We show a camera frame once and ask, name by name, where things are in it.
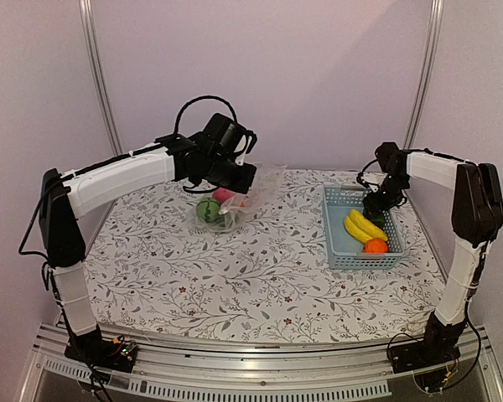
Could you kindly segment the clear zip top bag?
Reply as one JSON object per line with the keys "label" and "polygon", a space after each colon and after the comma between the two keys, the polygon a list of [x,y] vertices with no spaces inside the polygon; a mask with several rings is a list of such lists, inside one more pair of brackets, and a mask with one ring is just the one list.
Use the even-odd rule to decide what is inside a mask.
{"label": "clear zip top bag", "polygon": [[[273,203],[281,188],[286,167],[286,165],[259,162],[256,176],[248,193],[235,193],[232,198],[221,204],[220,214],[222,218],[219,221],[207,224],[199,220],[195,212],[196,204],[189,212],[189,222],[197,230],[212,233],[229,233],[238,229],[247,220],[251,220],[261,208]],[[212,198],[212,194],[201,199],[203,198]],[[246,208],[239,208],[238,204],[240,202],[246,203]]]}

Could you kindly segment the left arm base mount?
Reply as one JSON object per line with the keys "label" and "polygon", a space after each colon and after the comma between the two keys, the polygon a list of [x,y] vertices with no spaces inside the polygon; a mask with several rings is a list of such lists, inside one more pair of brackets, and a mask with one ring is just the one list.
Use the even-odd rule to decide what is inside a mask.
{"label": "left arm base mount", "polygon": [[100,367],[124,373],[131,373],[137,359],[137,343],[126,340],[123,335],[106,340],[101,329],[96,327],[85,335],[69,336],[65,356],[91,367]]}

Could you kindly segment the green watermelon toy ball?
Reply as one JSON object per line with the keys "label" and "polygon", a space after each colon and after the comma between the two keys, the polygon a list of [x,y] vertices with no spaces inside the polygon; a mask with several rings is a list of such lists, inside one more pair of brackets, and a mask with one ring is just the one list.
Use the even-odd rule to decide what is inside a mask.
{"label": "green watermelon toy ball", "polygon": [[207,224],[217,222],[222,218],[220,203],[214,198],[201,199],[196,205],[195,212],[197,218]]}

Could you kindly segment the dark green pepper toy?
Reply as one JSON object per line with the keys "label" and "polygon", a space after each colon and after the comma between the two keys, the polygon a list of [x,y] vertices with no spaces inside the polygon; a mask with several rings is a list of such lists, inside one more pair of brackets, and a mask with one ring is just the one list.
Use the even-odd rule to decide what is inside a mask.
{"label": "dark green pepper toy", "polygon": [[377,226],[379,229],[384,229],[385,228],[385,215],[380,214],[375,217],[367,217],[368,220],[370,220],[375,226]]}

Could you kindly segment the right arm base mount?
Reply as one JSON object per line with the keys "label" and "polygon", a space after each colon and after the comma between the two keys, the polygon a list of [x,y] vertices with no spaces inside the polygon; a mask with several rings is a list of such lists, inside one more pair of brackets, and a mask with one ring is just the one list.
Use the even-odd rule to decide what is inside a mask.
{"label": "right arm base mount", "polygon": [[410,343],[396,346],[388,343],[386,356],[393,373],[425,369],[415,375],[416,386],[430,394],[441,392],[452,376],[452,371],[444,365],[460,357],[457,342],[466,326],[466,320],[456,325],[444,325],[432,313],[422,340],[413,338]]}

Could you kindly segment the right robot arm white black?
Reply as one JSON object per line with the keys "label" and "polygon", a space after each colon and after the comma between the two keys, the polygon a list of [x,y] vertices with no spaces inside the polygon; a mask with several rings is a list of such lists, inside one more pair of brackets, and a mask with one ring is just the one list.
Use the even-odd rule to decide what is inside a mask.
{"label": "right robot arm white black", "polygon": [[363,201],[364,215],[375,218],[401,204],[413,178],[453,192],[451,223],[454,258],[440,302],[430,314],[417,358],[434,365],[458,342],[468,324],[466,308],[477,292],[492,243],[503,225],[503,198],[495,165],[476,164],[438,152],[404,150],[384,142],[375,158],[385,178]]}

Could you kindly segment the red apple toy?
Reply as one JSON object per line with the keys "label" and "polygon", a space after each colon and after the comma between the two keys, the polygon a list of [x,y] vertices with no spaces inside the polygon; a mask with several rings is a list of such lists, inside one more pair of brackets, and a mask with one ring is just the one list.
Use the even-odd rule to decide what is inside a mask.
{"label": "red apple toy", "polygon": [[234,192],[226,188],[218,188],[212,193],[212,198],[219,204],[223,204],[235,195]]}

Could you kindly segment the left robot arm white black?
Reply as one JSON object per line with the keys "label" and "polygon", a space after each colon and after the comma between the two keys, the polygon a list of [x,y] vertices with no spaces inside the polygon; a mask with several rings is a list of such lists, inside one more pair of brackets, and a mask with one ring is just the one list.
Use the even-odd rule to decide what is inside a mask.
{"label": "left robot arm white black", "polygon": [[54,271],[58,303],[77,336],[75,349],[89,363],[101,363],[108,347],[94,334],[97,323],[83,273],[86,243],[78,220],[112,200],[167,182],[187,180],[193,186],[207,182],[245,194],[257,169],[244,157],[256,143],[253,131],[215,113],[202,131],[190,137],[173,133],[80,170],[51,169],[44,174],[40,232]]}

